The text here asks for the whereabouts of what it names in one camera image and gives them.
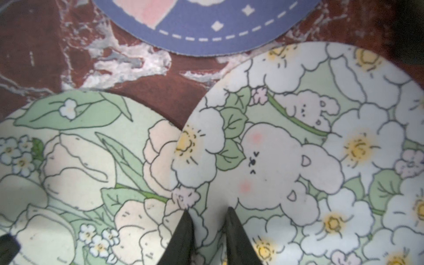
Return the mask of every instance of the marble surface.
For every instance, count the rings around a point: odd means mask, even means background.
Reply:
[[[324,0],[276,41],[248,53],[194,58],[153,48],[91,0],[0,0],[0,119],[27,102],[72,89],[107,90],[182,127],[217,80],[280,44],[337,41],[372,50],[424,84],[424,66],[391,56],[394,0]]]

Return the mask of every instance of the blue coaster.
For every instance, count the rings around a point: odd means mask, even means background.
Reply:
[[[118,26],[190,56],[251,50],[304,18],[318,0],[94,0]]]

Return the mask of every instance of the cartoon illustration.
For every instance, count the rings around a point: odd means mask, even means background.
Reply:
[[[281,206],[294,223],[303,226],[316,220],[318,207],[298,181],[299,177],[329,194],[336,193],[343,183],[339,161],[319,146],[301,145],[282,128],[265,123],[253,125],[241,146],[246,159],[233,170],[218,171],[209,186],[203,213],[209,232],[205,245],[221,229],[228,206],[235,207],[237,203],[248,209]]]

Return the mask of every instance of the floral coaster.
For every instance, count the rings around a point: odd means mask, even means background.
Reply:
[[[13,264],[154,265],[199,199],[170,178],[180,131],[131,99],[53,95],[0,132],[0,234],[22,247]]]
[[[93,0],[118,26],[190,56],[251,50],[303,19],[318,0]]]
[[[172,177],[195,189],[196,264],[227,264],[235,207],[266,265],[424,264],[424,91],[379,55],[279,47],[206,94]]]

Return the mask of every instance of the white dashed line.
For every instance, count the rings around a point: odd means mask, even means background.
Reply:
[[[294,2],[290,7],[289,7],[289,9],[290,10],[292,10],[295,6],[297,6],[297,1],[296,2]]]
[[[281,12],[278,14],[277,18],[282,18],[286,14],[286,11]]]
[[[274,23],[274,20],[272,19],[272,20],[268,20],[267,22],[265,22],[265,26],[268,26],[269,24],[272,24],[272,23]]]
[[[289,10],[292,10],[293,8],[295,8],[296,6],[297,6],[297,4],[298,4],[298,1],[295,1],[295,2],[293,2],[293,4],[291,4],[290,6],[289,6]],[[278,14],[277,15],[277,18],[282,18],[283,16],[285,16],[286,15],[286,11],[283,11],[283,12],[281,12],[280,14]],[[274,23],[275,22],[275,20],[274,19],[270,19],[270,20],[268,20],[267,22],[265,22],[265,26],[268,26],[268,25],[270,25],[270,24],[272,24],[272,23]],[[258,30],[260,30],[262,28],[262,26],[257,26],[257,27],[254,27],[253,29],[252,29],[252,32],[255,32],[255,31],[258,31]],[[163,34],[163,35],[166,35],[166,36],[168,36],[169,35],[169,33],[167,32],[167,31],[164,31],[164,30],[162,30],[162,29],[160,29],[159,30],[159,33],[161,33],[161,34]],[[243,32],[240,32],[239,34],[238,34],[238,36],[244,36],[244,35],[247,35],[249,33],[249,31],[243,31]],[[183,37],[181,36],[181,35],[178,35],[178,34],[172,34],[172,37],[173,38],[176,38],[176,39],[182,39]],[[225,39],[234,39],[236,37],[236,35],[228,35],[228,36],[226,36],[225,37]],[[214,42],[220,42],[221,40],[222,40],[223,38],[222,37],[216,37],[216,38],[212,38],[212,41],[214,41]],[[191,42],[193,42],[193,41],[195,41],[196,39],[194,38],[194,37],[185,37],[185,40],[187,40],[187,41],[191,41]],[[208,38],[199,38],[198,39],[200,42],[207,42],[207,41],[209,41],[209,39]]]
[[[262,26],[257,26],[252,29],[252,32],[258,31],[262,28]]]
[[[168,32],[167,31],[163,31],[163,30],[159,30],[159,33],[162,33],[162,34],[164,34],[164,35],[168,35]]]

